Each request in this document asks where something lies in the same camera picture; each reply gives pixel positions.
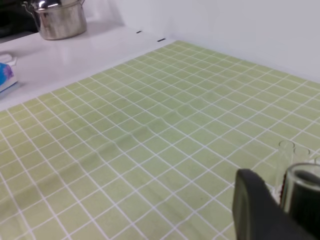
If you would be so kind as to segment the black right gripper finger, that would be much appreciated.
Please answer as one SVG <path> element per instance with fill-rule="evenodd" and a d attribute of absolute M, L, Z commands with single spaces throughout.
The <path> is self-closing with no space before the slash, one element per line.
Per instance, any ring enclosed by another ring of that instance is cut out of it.
<path fill-rule="evenodd" d="M 314 240 L 276 203 L 264 180 L 250 169 L 235 175 L 232 216 L 237 240 Z"/>

